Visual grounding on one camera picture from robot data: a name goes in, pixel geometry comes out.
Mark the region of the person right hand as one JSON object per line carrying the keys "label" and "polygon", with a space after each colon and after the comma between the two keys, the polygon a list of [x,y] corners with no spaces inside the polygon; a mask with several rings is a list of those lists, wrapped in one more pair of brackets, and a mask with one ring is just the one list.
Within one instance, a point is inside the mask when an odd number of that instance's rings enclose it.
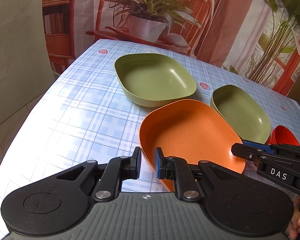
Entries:
{"label": "person right hand", "polygon": [[296,196],[294,199],[294,214],[287,228],[287,234],[289,239],[296,239],[300,230],[300,196]]}

